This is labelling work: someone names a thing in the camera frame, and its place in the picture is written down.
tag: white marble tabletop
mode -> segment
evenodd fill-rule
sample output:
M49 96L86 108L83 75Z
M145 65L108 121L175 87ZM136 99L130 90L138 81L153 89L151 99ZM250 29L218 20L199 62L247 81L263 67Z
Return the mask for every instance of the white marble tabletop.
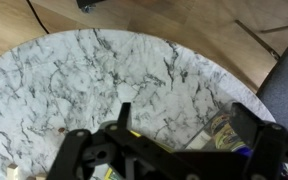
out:
M274 121L229 72L176 43L98 29L40 37L0 56L0 179L10 163L22 179L47 172L59 128L96 132L122 102L134 130L179 149L231 100Z

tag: round table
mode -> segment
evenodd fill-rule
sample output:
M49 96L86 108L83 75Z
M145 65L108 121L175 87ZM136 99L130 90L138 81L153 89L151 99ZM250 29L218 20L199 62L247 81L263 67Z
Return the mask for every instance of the round table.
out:
M135 131L180 149L231 100L274 121L243 83L174 42L99 29L31 40L0 56L0 179L11 163L22 179L47 172L65 132L96 132L123 102Z

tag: chair leg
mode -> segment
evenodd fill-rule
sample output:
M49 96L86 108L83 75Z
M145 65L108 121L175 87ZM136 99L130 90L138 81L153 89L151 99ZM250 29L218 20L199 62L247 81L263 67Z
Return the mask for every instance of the chair leg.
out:
M288 29L288 26L282 26L282 27L278 27L278 28L262 30L261 33L271 33L271 32L276 32L276 31L283 31L286 29Z
M246 27L241 21L235 20L235 23L239 25L244 31L246 31L254 40L256 40L266 51L268 51L276 60L280 59L280 55L266 42L264 42L260 37L258 37L254 32L252 32L248 27Z

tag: black cable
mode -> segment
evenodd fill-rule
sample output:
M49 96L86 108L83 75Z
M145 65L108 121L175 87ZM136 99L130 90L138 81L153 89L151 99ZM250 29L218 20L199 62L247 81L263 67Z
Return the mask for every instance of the black cable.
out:
M30 8L31 8L31 10L32 10L32 12L33 12L36 20L38 21L38 23L39 23L39 24L41 25L41 27L44 29L44 31L46 32L46 34L49 34L48 30L45 28L45 26L43 25L42 21L41 21L40 18L38 17L38 15L37 15L37 13L36 13L36 11L35 11L32 3L31 3L31 1L30 1L30 0L26 0L26 2L27 2L28 5L30 6Z

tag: wooden floor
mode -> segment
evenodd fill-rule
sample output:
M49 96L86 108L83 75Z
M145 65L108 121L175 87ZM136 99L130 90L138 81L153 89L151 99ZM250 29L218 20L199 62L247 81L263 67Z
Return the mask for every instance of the wooden floor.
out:
M241 20L278 53L288 45L288 30L260 30L288 25L285 0L107 0L82 13L76 0L31 0L51 32L83 28L123 29L169 39L226 68L254 92L275 60L235 23ZM25 0L0 0L0 54L45 32Z

